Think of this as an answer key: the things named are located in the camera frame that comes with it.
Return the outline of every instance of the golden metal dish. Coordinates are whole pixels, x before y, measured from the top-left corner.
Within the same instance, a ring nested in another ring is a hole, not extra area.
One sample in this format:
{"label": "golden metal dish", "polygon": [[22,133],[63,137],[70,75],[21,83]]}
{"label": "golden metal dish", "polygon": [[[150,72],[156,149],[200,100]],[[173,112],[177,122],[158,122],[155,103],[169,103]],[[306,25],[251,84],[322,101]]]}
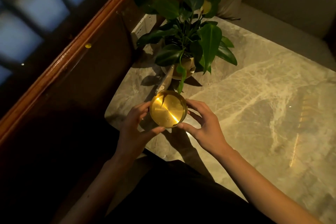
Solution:
{"label": "golden metal dish", "polygon": [[175,127],[187,116],[187,102],[173,90],[160,91],[153,97],[149,112],[152,119],[165,128]]}

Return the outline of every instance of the marble countertop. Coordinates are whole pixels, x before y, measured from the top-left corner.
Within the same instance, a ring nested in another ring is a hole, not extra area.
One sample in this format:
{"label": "marble countertop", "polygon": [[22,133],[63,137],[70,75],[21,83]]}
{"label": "marble countertop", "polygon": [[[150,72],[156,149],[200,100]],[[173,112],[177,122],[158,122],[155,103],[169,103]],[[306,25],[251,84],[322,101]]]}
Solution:
{"label": "marble countertop", "polygon": [[[336,73],[230,22],[212,20],[233,42],[238,65],[216,57],[212,75],[199,72],[186,80],[183,97],[204,101],[228,143],[275,186],[321,221],[336,222]],[[132,106],[154,96],[163,76],[153,62],[156,48],[145,47],[106,110],[117,129]],[[189,115],[184,121],[198,125]],[[154,126],[147,115],[139,129]],[[184,131],[167,129],[146,148],[164,160],[186,162],[243,197]]]}

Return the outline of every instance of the window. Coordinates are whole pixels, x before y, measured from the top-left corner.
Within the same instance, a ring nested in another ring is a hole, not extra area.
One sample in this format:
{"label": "window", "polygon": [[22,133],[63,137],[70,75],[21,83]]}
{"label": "window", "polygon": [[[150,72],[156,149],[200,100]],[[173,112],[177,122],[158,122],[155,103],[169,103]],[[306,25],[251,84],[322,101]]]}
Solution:
{"label": "window", "polygon": [[0,0],[0,117],[107,0]]}

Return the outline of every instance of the potted plant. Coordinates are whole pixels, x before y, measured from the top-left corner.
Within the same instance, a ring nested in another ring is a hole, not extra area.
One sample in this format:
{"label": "potted plant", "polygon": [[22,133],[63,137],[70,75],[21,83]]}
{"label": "potted plant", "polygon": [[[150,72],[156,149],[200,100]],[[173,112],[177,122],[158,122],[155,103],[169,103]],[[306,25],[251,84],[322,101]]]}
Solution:
{"label": "potted plant", "polygon": [[165,46],[157,54],[155,63],[161,67],[175,65],[181,75],[178,93],[182,92],[187,73],[194,67],[201,67],[203,74],[211,73],[215,56],[237,65],[229,48],[232,42],[222,36],[215,21],[204,21],[216,15],[221,0],[134,0],[147,14],[160,14],[167,23],[158,30],[141,36],[137,46],[157,44],[164,38]]}

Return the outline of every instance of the hand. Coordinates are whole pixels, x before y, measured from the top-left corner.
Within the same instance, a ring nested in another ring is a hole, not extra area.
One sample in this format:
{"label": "hand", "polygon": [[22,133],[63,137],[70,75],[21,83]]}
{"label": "hand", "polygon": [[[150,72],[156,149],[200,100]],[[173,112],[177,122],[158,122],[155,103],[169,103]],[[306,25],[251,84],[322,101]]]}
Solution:
{"label": "hand", "polygon": [[187,123],[179,123],[177,127],[190,133],[199,143],[199,145],[213,156],[223,153],[228,143],[222,133],[217,116],[210,108],[201,101],[186,99],[188,107],[199,112],[199,115],[188,110],[188,114],[193,117],[201,128],[197,129]]}
{"label": "hand", "polygon": [[146,132],[139,132],[138,125],[148,112],[150,101],[134,106],[121,125],[115,156],[127,163],[132,163],[144,150],[146,144],[157,134],[165,130],[156,127]]}

